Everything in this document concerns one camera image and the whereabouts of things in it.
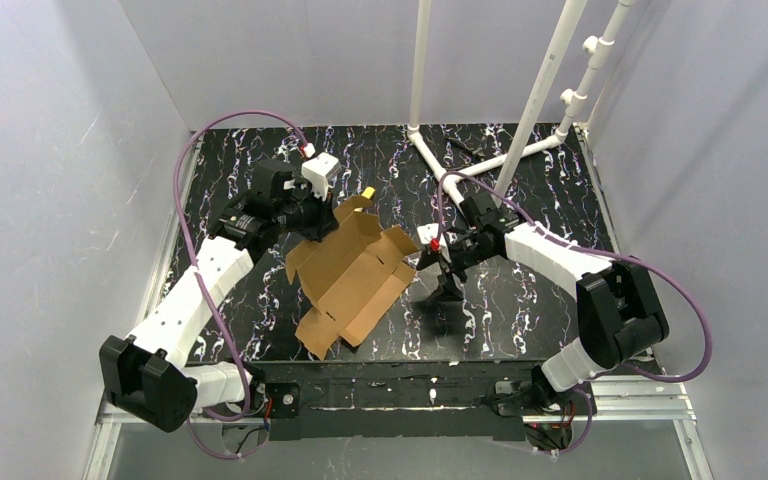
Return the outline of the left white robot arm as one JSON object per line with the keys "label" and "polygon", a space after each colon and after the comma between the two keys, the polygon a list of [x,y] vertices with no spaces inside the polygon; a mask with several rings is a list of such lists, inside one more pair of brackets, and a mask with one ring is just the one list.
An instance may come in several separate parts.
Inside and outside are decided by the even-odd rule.
{"label": "left white robot arm", "polygon": [[125,338],[109,336],[99,360],[107,401],[164,432],[198,409],[248,405],[263,375],[240,359],[190,367],[195,340],[231,290],[280,235],[322,241],[336,230],[333,184],[341,165],[320,153],[300,167],[264,160],[208,229],[190,267]]}

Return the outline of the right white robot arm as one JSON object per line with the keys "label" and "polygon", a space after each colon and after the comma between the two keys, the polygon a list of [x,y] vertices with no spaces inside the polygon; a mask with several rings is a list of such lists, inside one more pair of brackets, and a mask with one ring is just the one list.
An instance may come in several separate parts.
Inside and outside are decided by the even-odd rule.
{"label": "right white robot arm", "polygon": [[630,260],[578,251],[561,237],[495,206],[488,194],[464,203],[468,226],[421,225],[418,269],[440,269],[431,303],[460,302],[468,269],[494,257],[524,265],[576,302],[578,336],[534,367],[525,380],[502,380],[481,404],[500,416],[537,411],[665,340],[669,326],[649,271]]}

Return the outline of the brown cardboard box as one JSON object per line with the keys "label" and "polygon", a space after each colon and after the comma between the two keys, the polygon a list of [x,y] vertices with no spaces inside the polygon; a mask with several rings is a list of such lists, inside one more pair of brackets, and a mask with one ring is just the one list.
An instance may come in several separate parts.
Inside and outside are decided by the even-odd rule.
{"label": "brown cardboard box", "polygon": [[288,281],[299,281],[311,303],[295,336],[318,360],[338,340],[360,346],[415,278],[407,257],[417,246],[401,227],[383,228],[372,205],[362,195],[346,199],[335,209],[335,231],[286,256]]}

